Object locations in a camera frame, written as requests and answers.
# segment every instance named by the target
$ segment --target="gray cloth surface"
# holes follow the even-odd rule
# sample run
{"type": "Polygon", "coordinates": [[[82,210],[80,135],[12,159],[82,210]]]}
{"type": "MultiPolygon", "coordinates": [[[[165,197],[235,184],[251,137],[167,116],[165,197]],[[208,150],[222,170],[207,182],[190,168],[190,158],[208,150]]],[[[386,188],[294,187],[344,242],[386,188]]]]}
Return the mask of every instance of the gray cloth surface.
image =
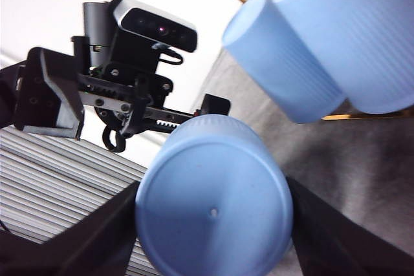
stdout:
{"type": "MultiPolygon", "coordinates": [[[[194,107],[205,93],[231,100],[286,175],[414,256],[413,118],[292,123],[223,50],[194,107]]],[[[269,275],[302,275],[293,248],[269,275]]]]}

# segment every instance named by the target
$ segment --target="cable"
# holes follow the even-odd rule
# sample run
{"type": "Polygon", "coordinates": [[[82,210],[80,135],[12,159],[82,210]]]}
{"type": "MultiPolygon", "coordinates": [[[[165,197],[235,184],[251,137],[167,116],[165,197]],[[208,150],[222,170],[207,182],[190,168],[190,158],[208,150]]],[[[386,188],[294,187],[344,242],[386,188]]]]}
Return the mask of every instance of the cable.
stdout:
{"type": "Polygon", "coordinates": [[[125,151],[125,138],[118,131],[115,131],[116,146],[111,143],[110,139],[112,129],[107,126],[103,131],[104,132],[102,133],[102,141],[108,150],[114,153],[125,151]]]}
{"type": "Polygon", "coordinates": [[[167,64],[170,64],[170,65],[181,65],[184,62],[184,58],[180,54],[178,54],[174,50],[170,49],[167,45],[165,45],[161,42],[155,43],[152,46],[152,48],[154,50],[160,50],[161,54],[165,54],[165,55],[171,56],[172,58],[178,59],[178,61],[170,61],[168,59],[160,58],[159,61],[161,61],[163,63],[167,63],[167,64]]]}

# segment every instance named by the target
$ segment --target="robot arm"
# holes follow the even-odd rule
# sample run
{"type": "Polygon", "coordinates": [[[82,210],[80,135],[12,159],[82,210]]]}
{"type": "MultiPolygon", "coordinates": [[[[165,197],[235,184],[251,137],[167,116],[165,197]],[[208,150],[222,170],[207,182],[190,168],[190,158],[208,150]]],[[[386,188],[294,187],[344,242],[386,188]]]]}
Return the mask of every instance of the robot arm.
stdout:
{"type": "Polygon", "coordinates": [[[78,139],[90,105],[106,124],[105,146],[122,152],[134,134],[170,133],[199,114],[228,114],[230,102],[209,94],[194,114],[164,107],[173,82],[156,74],[158,62],[183,62],[171,47],[195,50],[192,25],[134,0],[84,3],[83,10],[85,35],[72,37],[73,56],[36,47],[0,71],[2,128],[78,139]]]}

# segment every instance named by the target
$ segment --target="white wall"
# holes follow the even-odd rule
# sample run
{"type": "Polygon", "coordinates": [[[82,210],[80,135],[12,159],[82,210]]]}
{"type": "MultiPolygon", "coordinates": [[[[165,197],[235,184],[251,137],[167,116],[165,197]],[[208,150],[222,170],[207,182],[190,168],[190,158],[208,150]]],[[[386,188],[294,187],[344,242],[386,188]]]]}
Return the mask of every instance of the white wall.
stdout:
{"type": "MultiPolygon", "coordinates": [[[[1,0],[1,55],[4,65],[9,61],[26,58],[28,50],[41,46],[72,54],[70,38],[83,34],[82,3],[109,0],[1,0]]],[[[238,0],[139,0],[188,20],[197,27],[199,44],[190,54],[183,52],[181,66],[161,64],[159,74],[171,78],[174,93],[167,98],[166,106],[188,111],[198,89],[221,47],[221,35],[237,9],[238,0]]],[[[103,124],[87,112],[82,138],[102,145],[103,124]]],[[[162,138],[153,133],[128,140],[127,151],[122,155],[147,166],[159,150],[159,144],[146,137],[162,138]]]]}

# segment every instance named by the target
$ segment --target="light blue cup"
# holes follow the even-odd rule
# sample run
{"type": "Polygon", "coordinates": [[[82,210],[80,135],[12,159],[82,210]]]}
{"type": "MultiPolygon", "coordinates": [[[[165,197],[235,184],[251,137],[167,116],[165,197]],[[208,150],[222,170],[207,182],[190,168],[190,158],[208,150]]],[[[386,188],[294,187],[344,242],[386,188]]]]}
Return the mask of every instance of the light blue cup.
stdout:
{"type": "Polygon", "coordinates": [[[223,45],[293,122],[319,120],[345,99],[272,0],[248,0],[223,45]]]}
{"type": "Polygon", "coordinates": [[[352,104],[414,104],[414,0],[274,0],[352,104]]]}
{"type": "Polygon", "coordinates": [[[257,134],[229,116],[173,131],[136,195],[138,239],[165,276],[266,275],[287,249],[292,199],[257,134]]]}

